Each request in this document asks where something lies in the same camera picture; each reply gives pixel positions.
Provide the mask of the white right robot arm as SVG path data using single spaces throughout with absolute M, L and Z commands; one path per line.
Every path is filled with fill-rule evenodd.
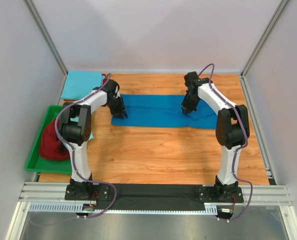
M 183 115 L 197 110 L 200 101 L 206 102 L 216 113 L 215 136 L 221 146 L 220 169 L 213 186 L 198 189 L 199 200 L 203 203 L 242 203 L 237 169 L 242 149 L 250 136 L 248 109 L 225 97 L 208 78 L 189 72 L 184 76 L 187 87 L 181 104 Z

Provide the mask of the dark red t shirt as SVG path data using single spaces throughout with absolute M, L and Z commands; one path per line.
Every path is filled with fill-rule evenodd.
M 39 156 L 46 160 L 62 162 L 68 160 L 70 154 L 57 137 L 55 121 L 56 119 L 54 118 L 42 131 Z

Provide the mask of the left aluminium frame post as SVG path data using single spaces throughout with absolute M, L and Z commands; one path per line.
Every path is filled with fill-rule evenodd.
M 39 11 L 37 7 L 34 4 L 33 0 L 23 0 L 23 3 L 25 4 L 26 8 L 28 9 L 33 21 L 35 22 L 39 32 L 41 33 L 42 38 L 44 39 L 46 45 L 48 46 L 55 62 L 57 63 L 58 67 L 60 68 L 61 72 L 67 76 L 68 70 L 42 20 L 41 15 L 39 14 Z

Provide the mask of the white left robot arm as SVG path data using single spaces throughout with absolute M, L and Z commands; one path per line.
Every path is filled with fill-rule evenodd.
M 72 168 L 65 200 L 95 199 L 100 183 L 93 182 L 87 146 L 92 134 L 92 113 L 100 107 L 108 107 L 114 118 L 123 120 L 128 116 L 120 85 L 115 80 L 108 78 L 82 99 L 66 102 L 55 119 L 56 136 L 68 150 Z

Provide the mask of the folded light blue t shirt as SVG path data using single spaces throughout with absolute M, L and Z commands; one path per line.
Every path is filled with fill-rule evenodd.
M 91 93 L 93 88 L 103 84 L 104 75 L 94 71 L 70 70 L 61 94 L 63 100 L 80 100 Z

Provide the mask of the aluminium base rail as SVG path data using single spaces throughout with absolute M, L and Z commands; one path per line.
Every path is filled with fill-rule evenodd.
M 20 202 L 63 202 L 65 182 L 29 182 L 21 190 Z M 252 206 L 292 206 L 288 189 L 284 185 L 254 185 L 253 191 L 248 185 L 242 185 L 244 202 L 251 197 Z

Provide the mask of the aluminium frame post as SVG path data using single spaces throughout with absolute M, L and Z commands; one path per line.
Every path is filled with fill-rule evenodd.
M 263 34 L 261 35 L 258 43 L 256 44 L 252 54 L 250 55 L 249 59 L 247 60 L 243 70 L 240 73 L 240 76 L 242 78 L 244 78 L 247 73 L 249 72 L 249 70 L 251 69 L 251 66 L 253 65 L 254 61 L 256 60 L 256 58 L 258 57 L 258 55 L 260 54 L 261 50 L 263 49 L 263 47 L 265 46 L 268 38 L 270 37 L 270 35 L 273 33 L 274 28 L 276 27 L 279 19 L 282 17 L 284 11 L 286 10 L 287 6 L 289 5 L 289 3 L 291 2 L 291 0 L 281 0 L 275 10 L 275 12 L 273 13 L 271 19 L 269 20 Z
M 33 0 L 23 0 L 23 3 L 25 4 L 26 8 L 28 9 L 33 21 L 35 22 L 39 32 L 41 33 L 42 38 L 44 39 L 46 45 L 48 46 L 55 62 L 57 63 L 58 67 L 60 68 L 61 72 L 67 76 L 68 70 L 42 20 L 41 15 L 39 14 L 39 11 L 37 7 L 34 4 Z

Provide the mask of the right aluminium frame post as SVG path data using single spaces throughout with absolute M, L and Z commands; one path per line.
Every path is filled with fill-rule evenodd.
M 258 57 L 258 55 L 260 54 L 261 50 L 263 49 L 263 47 L 265 46 L 268 38 L 270 37 L 270 35 L 273 33 L 274 28 L 276 27 L 279 19 L 282 17 L 284 11 L 286 10 L 287 6 L 289 5 L 289 3 L 291 2 L 291 0 L 281 0 L 275 10 L 275 12 L 273 13 L 271 19 L 269 20 L 263 34 L 261 35 L 258 43 L 256 44 L 252 54 L 250 55 L 249 59 L 247 60 L 243 70 L 240 73 L 240 76 L 242 78 L 244 78 L 247 73 L 249 72 L 249 70 L 251 69 L 251 66 L 253 65 L 254 61 L 256 60 L 256 58 Z

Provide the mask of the folded red t shirt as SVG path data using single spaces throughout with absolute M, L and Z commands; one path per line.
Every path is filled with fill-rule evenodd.
M 105 73 L 102 74 L 102 84 L 101 85 L 104 85 L 107 81 L 107 75 Z

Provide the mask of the green plastic bin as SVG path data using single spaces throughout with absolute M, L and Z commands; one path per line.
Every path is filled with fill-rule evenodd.
M 60 105 L 50 105 L 45 113 L 41 127 L 35 139 L 35 142 L 27 159 L 25 169 L 29 172 L 53 173 L 53 174 L 72 174 L 70 159 L 64 161 L 53 161 L 40 157 L 39 149 L 42 140 L 42 134 L 47 125 L 57 117 L 62 110 Z

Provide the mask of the mint green t shirt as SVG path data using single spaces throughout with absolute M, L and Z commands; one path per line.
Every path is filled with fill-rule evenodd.
M 72 122 L 78 123 L 79 122 L 79 117 L 78 116 L 77 117 L 71 117 L 70 120 Z M 94 136 L 93 136 L 93 133 L 92 133 L 92 130 L 91 130 L 88 140 L 92 140 L 93 138 L 94 138 Z

